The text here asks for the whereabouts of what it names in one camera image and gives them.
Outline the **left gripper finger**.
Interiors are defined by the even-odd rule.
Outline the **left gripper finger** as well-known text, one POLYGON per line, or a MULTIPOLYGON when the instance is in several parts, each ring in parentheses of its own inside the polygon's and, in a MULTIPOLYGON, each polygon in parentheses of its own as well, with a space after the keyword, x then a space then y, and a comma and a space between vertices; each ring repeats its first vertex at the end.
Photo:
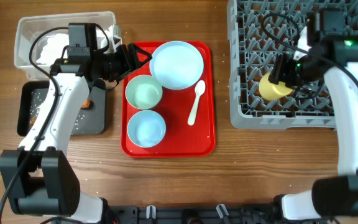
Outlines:
POLYGON ((120 74, 117 78, 116 78, 116 82, 119 83, 121 82, 123 79, 125 79, 126 77, 128 77, 130 74, 134 73, 138 71, 138 68, 132 69, 132 70, 128 70, 122 74, 120 74))
POLYGON ((129 58, 133 67, 143 67, 147 62, 152 60, 152 54, 140 48, 134 43, 130 43, 128 46, 129 58), (138 54, 146 56, 146 59, 141 61, 138 54))

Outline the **yellow cup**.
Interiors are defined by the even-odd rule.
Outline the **yellow cup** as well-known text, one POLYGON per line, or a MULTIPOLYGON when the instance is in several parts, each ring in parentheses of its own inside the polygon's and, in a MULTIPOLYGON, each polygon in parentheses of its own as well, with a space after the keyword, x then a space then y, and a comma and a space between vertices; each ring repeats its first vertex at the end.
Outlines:
POLYGON ((269 77, 270 72, 267 72, 259 81, 259 93, 263 99, 268 101, 279 100, 293 91, 284 82, 271 83, 269 77))

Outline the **green bowl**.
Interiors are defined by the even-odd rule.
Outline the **green bowl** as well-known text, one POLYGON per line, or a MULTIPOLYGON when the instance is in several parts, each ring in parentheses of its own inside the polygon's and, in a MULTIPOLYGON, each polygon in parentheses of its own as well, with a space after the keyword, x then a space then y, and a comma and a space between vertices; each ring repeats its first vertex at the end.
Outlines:
POLYGON ((139 75, 129 81, 125 89, 127 102, 138 110, 154 108, 162 99, 163 88, 156 78, 139 75))

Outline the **light blue plate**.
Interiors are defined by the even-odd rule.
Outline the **light blue plate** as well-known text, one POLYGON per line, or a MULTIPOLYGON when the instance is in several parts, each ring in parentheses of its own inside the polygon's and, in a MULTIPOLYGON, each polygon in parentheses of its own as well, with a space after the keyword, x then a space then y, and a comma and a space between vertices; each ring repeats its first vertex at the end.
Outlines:
POLYGON ((154 50, 149 68, 163 87, 183 90, 201 78, 204 60, 199 50, 188 42, 170 41, 154 50))

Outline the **orange carrot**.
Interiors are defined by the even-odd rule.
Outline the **orange carrot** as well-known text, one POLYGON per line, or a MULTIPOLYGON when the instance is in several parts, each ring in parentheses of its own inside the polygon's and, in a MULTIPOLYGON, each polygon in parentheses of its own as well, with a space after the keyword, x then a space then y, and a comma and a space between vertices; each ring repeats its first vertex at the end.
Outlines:
POLYGON ((91 101, 89 99, 86 99, 84 103, 81 106, 81 109, 88 109, 90 107, 91 101))

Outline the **white napkin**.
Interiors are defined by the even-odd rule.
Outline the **white napkin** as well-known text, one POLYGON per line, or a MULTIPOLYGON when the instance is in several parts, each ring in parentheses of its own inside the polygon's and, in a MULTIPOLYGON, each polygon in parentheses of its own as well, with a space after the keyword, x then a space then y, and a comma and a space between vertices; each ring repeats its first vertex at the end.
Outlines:
POLYGON ((37 64, 51 65, 62 56, 63 48, 68 45, 68 34, 54 34, 47 37, 46 46, 42 48, 37 64))

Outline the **light blue rice bowl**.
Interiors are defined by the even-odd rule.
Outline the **light blue rice bowl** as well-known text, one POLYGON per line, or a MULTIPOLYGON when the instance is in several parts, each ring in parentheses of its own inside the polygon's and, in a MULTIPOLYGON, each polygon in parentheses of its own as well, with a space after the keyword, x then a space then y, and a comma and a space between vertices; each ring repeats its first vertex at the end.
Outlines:
POLYGON ((127 136, 133 144, 148 148, 158 145, 166 134, 163 117, 152 110, 142 110, 133 115, 127 124, 127 136))

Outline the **white rice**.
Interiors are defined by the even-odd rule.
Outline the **white rice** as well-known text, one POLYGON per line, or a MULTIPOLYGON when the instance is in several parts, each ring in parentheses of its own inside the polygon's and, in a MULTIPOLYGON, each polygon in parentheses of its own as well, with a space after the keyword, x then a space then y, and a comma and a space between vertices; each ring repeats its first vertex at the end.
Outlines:
MULTIPOLYGON (((30 94, 30 109, 29 109, 29 121, 32 117, 34 116, 38 116, 41 107, 43 106, 43 103, 46 99, 46 95, 47 95, 48 90, 46 88, 40 88, 40 89, 35 89, 31 92, 30 94)), ((84 119, 84 115, 80 115, 80 113, 78 113, 77 119, 74 123, 74 131, 75 130, 79 130, 79 126, 80 126, 80 121, 83 121, 84 119)))

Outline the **brown nut shell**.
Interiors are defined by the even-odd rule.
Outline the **brown nut shell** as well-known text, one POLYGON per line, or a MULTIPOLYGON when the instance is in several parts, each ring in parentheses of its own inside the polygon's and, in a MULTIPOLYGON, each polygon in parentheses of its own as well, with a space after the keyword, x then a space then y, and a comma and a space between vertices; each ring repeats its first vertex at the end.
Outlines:
POLYGON ((35 122, 36 122, 36 119, 37 119, 36 116, 32 117, 32 118, 30 119, 30 121, 29 121, 29 124, 30 124, 31 126, 33 126, 33 125, 35 124, 35 122))

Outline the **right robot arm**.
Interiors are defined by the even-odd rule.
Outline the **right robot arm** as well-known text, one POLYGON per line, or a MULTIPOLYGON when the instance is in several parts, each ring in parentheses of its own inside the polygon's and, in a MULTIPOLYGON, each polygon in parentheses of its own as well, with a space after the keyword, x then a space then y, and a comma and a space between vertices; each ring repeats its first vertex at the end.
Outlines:
POLYGON ((259 84, 261 96, 277 100, 322 80, 334 108, 339 143, 338 175, 310 190, 275 198, 275 219, 313 221, 358 216, 358 35, 347 35, 339 9, 311 13, 296 32, 294 56, 278 56, 259 84))

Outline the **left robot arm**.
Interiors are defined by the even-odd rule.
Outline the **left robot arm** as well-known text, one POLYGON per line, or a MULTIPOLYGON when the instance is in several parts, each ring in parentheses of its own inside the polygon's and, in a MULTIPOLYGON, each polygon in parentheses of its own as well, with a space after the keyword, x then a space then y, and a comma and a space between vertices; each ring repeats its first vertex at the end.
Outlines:
POLYGON ((95 23, 67 26, 69 43, 46 71, 47 97, 35 123, 16 150, 0 156, 5 186, 1 205, 17 215, 44 216, 48 221, 118 223, 107 200, 80 189, 67 160, 67 147, 76 118, 96 80, 119 82, 144 65, 143 50, 121 44, 115 52, 98 47, 95 23))

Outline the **black waste tray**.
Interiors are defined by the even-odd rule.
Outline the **black waste tray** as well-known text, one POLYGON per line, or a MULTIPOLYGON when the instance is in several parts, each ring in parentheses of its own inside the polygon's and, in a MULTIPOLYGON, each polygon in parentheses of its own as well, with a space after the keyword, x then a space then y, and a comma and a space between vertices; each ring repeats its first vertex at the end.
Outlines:
MULTIPOLYGON (((46 88, 48 90, 48 81, 27 82, 22 87, 21 103, 19 108, 19 117, 17 122, 17 133, 20 136, 26 136, 30 131, 29 127, 29 109, 30 94, 35 89, 46 88)), ((80 115, 84 115, 83 121, 80 121, 79 130, 73 130, 72 135, 101 134, 105 129, 106 114, 106 85, 102 80, 96 80, 89 94, 91 100, 90 109, 82 110, 80 115)))

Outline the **white plastic spoon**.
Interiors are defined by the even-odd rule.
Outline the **white plastic spoon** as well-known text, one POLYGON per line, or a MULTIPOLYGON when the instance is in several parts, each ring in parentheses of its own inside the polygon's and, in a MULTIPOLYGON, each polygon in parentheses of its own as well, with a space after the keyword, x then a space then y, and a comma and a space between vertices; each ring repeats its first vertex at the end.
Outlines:
POLYGON ((195 86, 195 100, 187 121, 189 126, 192 126, 195 123, 200 97, 205 92, 205 90, 206 90, 206 84, 203 80, 200 80, 195 86))

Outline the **clear plastic bin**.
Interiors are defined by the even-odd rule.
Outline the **clear plastic bin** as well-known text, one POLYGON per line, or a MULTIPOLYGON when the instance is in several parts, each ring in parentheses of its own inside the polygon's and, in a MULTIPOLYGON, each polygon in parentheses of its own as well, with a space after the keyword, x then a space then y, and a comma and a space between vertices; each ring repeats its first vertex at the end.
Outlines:
MULTIPOLYGON (((54 14, 47 16, 23 17, 20 19, 15 40, 14 48, 14 65, 25 72, 29 80, 46 80, 47 77, 38 71, 29 62, 32 58, 33 62, 40 57, 42 48, 46 46, 47 37, 54 34, 68 34, 67 30, 55 30, 43 36, 40 40, 36 38, 43 32, 56 27, 66 27, 70 23, 95 23, 100 25, 101 30, 106 36, 104 29, 116 24, 116 18, 113 12, 82 12, 71 14, 54 14)), ((45 71, 49 71, 51 65, 37 64, 45 71)))

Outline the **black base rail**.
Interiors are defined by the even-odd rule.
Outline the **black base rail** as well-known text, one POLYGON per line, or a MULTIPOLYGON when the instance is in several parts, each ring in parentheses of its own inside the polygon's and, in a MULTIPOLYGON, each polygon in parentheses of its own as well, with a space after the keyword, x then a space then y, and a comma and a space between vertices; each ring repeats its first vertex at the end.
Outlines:
POLYGON ((186 224, 186 223, 275 223, 272 210, 266 206, 227 207, 110 207, 99 221, 110 224, 186 224))

